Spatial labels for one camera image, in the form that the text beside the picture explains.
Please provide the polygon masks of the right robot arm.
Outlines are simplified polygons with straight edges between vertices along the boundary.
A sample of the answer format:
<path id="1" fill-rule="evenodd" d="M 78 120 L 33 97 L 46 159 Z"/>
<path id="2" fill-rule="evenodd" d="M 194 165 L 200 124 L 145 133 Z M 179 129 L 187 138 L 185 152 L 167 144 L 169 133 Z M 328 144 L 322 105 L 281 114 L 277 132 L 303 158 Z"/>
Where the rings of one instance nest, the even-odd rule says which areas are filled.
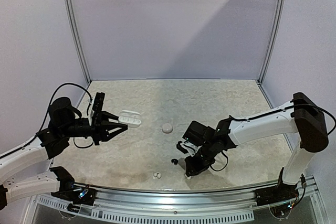
<path id="1" fill-rule="evenodd" d="M 282 201 L 291 194 L 292 186 L 297 184 L 313 156 L 329 144 L 325 114 L 326 111 L 304 93 L 297 92 L 290 101 L 267 112 L 242 119 L 229 116 L 219 121 L 215 129 L 192 121 L 183 139 L 198 150 L 185 158 L 185 175 L 199 175 L 215 163 L 220 152 L 238 145 L 264 137 L 298 133 L 300 141 L 280 172 L 280 183 L 271 190 L 271 196 Z"/>

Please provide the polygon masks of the white earbud charging case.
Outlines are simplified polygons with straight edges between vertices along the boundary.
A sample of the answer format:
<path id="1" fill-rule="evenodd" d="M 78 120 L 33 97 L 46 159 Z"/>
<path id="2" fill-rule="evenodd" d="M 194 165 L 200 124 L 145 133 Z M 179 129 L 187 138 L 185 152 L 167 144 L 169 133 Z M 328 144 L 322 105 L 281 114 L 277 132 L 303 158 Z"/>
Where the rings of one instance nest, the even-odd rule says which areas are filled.
<path id="1" fill-rule="evenodd" d="M 118 122 L 126 124 L 131 128 L 137 128 L 141 125 L 141 114 L 136 111 L 122 110 L 119 113 Z"/>

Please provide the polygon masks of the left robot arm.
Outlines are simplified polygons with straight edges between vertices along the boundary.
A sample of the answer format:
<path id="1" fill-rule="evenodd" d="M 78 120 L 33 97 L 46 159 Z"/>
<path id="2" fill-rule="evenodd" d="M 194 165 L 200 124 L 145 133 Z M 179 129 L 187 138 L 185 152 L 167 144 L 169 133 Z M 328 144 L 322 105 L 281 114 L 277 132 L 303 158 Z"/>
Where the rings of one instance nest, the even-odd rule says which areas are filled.
<path id="1" fill-rule="evenodd" d="M 97 93 L 92 114 L 84 118 L 68 97 L 57 98 L 49 107 L 48 127 L 22 145 L 1 155 L 1 208 L 22 198 L 51 193 L 74 205 L 92 206 L 97 191 L 76 186 L 74 178 L 61 166 L 16 182 L 14 175 L 26 168 L 55 158 L 68 146 L 71 138 L 91 138 L 98 146 L 128 129 L 119 118 L 102 110 L 104 93 Z"/>

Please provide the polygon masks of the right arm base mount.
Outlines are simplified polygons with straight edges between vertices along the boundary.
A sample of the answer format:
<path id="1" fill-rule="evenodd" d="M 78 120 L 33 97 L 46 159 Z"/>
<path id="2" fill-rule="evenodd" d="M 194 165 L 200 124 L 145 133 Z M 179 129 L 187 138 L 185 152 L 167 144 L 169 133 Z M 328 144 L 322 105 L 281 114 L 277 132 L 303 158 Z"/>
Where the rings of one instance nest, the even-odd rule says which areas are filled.
<path id="1" fill-rule="evenodd" d="M 301 197 L 299 197 L 297 185 L 285 185 L 280 183 L 276 186 L 256 189 L 254 190 L 254 195 L 257 206 L 271 205 L 283 201 L 289 201 L 290 199 L 295 199 L 294 203 L 292 203 L 290 206 L 292 208 L 302 200 L 306 192 L 306 186 L 306 182 L 301 184 L 303 189 Z"/>

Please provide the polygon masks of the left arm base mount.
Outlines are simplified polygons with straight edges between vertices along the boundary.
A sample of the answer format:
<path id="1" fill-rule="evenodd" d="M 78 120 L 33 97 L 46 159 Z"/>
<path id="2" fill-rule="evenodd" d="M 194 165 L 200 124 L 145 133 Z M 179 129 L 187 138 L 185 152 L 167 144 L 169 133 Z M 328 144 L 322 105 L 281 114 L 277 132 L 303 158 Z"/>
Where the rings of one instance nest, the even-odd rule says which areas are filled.
<path id="1" fill-rule="evenodd" d="M 73 205 L 88 205 L 93 206 L 97 190 L 91 188 L 89 185 L 77 186 L 74 184 L 67 184 L 63 190 L 51 193 L 53 197 L 60 198 L 72 202 Z"/>

